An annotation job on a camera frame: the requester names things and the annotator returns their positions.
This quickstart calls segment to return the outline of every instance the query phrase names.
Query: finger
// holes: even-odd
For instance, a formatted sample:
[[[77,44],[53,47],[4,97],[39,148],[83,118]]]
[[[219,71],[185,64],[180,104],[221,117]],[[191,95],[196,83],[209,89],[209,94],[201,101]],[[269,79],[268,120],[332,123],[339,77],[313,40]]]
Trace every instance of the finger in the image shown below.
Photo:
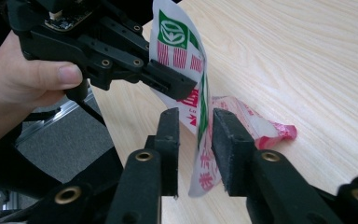
[[[30,61],[26,78],[29,87],[40,90],[67,90],[78,86],[83,77],[77,65],[63,62]]]
[[[46,91],[45,94],[34,101],[34,106],[43,107],[54,105],[55,103],[59,102],[64,95],[65,93],[63,91]]]

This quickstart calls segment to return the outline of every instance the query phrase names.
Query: red and white wrapper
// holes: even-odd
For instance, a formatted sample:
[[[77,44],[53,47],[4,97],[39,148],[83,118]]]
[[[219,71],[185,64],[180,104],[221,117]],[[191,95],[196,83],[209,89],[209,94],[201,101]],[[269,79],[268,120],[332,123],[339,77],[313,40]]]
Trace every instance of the red and white wrapper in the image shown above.
[[[259,149],[272,148],[285,138],[296,138],[294,126],[265,120],[235,97],[211,97],[208,89],[207,57],[191,19],[171,0],[155,0],[153,14],[150,59],[198,82],[187,99],[182,101],[175,101],[152,90],[168,108],[179,108],[180,121],[197,136],[189,196],[202,196],[221,180],[211,149],[214,107],[236,114]]]

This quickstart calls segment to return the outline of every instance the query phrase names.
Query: wooden table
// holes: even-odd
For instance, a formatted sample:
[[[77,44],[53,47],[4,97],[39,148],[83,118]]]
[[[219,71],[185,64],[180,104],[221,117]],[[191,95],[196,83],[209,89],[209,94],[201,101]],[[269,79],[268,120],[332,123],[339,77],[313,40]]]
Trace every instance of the wooden table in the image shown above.
[[[212,95],[232,95],[298,137],[273,149],[310,184],[336,194],[358,175],[358,1],[199,1],[179,4],[198,27]],[[151,22],[145,26],[149,37]],[[146,85],[93,89],[125,162],[155,134],[166,109]],[[196,139],[181,127],[179,198],[163,198],[162,223],[250,223],[245,198],[222,184],[187,196]]]

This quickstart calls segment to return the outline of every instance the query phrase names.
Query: human hand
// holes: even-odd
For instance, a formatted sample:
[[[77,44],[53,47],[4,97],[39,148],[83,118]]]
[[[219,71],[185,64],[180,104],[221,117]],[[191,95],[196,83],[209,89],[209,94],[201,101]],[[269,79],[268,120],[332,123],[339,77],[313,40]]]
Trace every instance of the human hand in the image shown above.
[[[30,108],[52,105],[64,96],[63,90],[72,89],[81,81],[80,69],[72,63],[27,61],[13,32],[0,48],[0,102],[3,104]]]
[[[0,138],[37,107],[58,102],[63,90],[78,86],[82,79],[72,63],[27,61],[18,37],[10,32],[0,47]]]

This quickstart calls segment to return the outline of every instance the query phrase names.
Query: circuit board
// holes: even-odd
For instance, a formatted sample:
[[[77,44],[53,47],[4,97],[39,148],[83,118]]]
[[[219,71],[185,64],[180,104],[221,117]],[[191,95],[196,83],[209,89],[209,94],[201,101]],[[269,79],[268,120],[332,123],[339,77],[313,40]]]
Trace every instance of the circuit board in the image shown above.
[[[47,19],[45,24],[47,27],[59,31],[68,32],[74,29],[79,23],[85,20],[92,12],[90,6],[83,3],[74,3],[66,10],[62,11],[62,15],[57,19]]]

